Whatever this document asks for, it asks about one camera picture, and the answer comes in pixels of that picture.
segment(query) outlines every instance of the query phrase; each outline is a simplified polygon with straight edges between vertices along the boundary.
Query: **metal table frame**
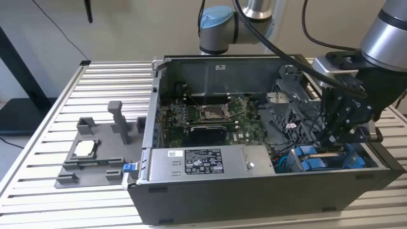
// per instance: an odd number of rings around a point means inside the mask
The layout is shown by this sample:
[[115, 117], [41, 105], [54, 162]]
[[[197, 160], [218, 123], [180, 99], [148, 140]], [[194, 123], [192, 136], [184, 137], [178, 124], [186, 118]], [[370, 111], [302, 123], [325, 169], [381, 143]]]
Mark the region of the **metal table frame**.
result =
[[[127, 121], [146, 115], [150, 71], [150, 62], [93, 62], [78, 68], [0, 182], [1, 228], [148, 227], [141, 223], [121, 186], [54, 189], [53, 184], [75, 135], [78, 117], [91, 116], [95, 123], [111, 123], [111, 116], [105, 111], [109, 100], [122, 101]], [[407, 169], [407, 119], [388, 107], [376, 126], [384, 135], [384, 147]], [[362, 194], [341, 212], [170, 227], [407, 228], [407, 174], [384, 190]]]

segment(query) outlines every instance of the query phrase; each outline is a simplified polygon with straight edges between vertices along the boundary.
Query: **cable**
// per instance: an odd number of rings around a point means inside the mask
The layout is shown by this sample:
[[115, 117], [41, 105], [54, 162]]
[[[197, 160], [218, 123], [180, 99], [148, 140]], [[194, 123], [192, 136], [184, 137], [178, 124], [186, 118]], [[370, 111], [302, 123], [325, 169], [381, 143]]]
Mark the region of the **cable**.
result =
[[402, 98], [400, 97], [394, 104], [394, 109], [398, 108]]
[[302, 5], [302, 11], [301, 11], [301, 15], [300, 15], [300, 24], [302, 26], [302, 32], [305, 37], [308, 38], [309, 41], [312, 41], [314, 44], [318, 44], [324, 47], [332, 48], [332, 49], [340, 49], [340, 50], [346, 50], [346, 51], [354, 51], [357, 50], [356, 48], [350, 48], [350, 47], [345, 47], [345, 46], [338, 46], [338, 45], [333, 45], [333, 44], [328, 44], [324, 43], [318, 40], [316, 40], [309, 34], [308, 34], [308, 30], [306, 30], [306, 26], [305, 26], [305, 10], [306, 10], [306, 4], [308, 4], [308, 0], [304, 0], [304, 5]]
[[66, 41], [73, 45], [73, 47], [75, 48], [75, 50], [81, 53], [82, 57], [86, 59], [86, 61], [89, 60], [89, 58], [82, 54], [81, 50], [77, 48], [77, 46], [73, 44], [73, 42], [69, 40], [67, 36], [65, 35], [63, 31], [61, 30], [61, 28], [57, 26], [55, 22], [50, 19], [50, 17], [47, 16], [47, 14], [45, 13], [45, 11], [42, 10], [42, 8], [39, 7], [39, 5], [35, 3], [34, 0], [31, 0], [33, 4], [35, 4], [35, 6], [38, 7], [39, 11], [42, 12], [42, 14], [46, 16], [46, 18], [49, 19], [49, 21], [53, 23], [53, 25], [57, 27], [58, 31], [61, 32], [61, 34], [63, 35]]
[[200, 33], [201, 33], [201, 18], [202, 18], [202, 13], [204, 13], [204, 0], [201, 2], [201, 7], [198, 9], [198, 14], [197, 14], [197, 36], [200, 36]]
[[312, 129], [313, 129], [313, 127], [314, 127], [314, 124], [316, 124], [316, 120], [318, 119], [320, 116], [321, 116], [321, 115], [318, 114], [318, 116], [313, 119], [313, 122], [312, 122], [312, 125], [310, 125], [310, 128], [309, 128], [309, 131], [308, 131], [309, 137], [310, 137], [310, 131], [312, 131]]
[[298, 70], [301, 70], [304, 73], [309, 74], [314, 77], [316, 80], [324, 82], [325, 84], [330, 85], [332, 87], [341, 89], [346, 94], [365, 98], [366, 94], [361, 90], [354, 90], [341, 83], [336, 82], [333, 79], [325, 77], [321, 75], [317, 71], [314, 71], [312, 68], [305, 66], [302, 63], [297, 62], [294, 59], [292, 59], [262, 36], [262, 34], [256, 30], [253, 24], [250, 23], [248, 17], [244, 15], [244, 12], [241, 10], [238, 0], [233, 0], [234, 9], [237, 12], [237, 15], [246, 27], [246, 29], [252, 32], [253, 36], [260, 40], [262, 45], [276, 54], [285, 62], [288, 62], [290, 65], [293, 65]]
[[0, 137], [0, 140], [1, 140], [5, 144], [9, 144], [10, 146], [14, 146], [14, 147], [18, 147], [19, 149], [23, 149], [23, 147], [21, 147], [21, 146], [18, 146], [18, 145], [15, 145], [15, 144], [9, 143], [7, 141], [5, 141], [5, 140], [2, 139], [2, 137]]

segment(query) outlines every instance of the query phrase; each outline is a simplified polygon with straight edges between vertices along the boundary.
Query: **blue latch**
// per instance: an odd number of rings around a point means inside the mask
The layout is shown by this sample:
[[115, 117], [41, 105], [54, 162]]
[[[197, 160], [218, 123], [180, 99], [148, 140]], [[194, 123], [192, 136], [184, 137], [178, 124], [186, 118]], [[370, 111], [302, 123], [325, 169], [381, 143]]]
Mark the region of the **blue latch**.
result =
[[122, 172], [130, 173], [135, 171], [135, 164], [123, 164], [122, 166]]

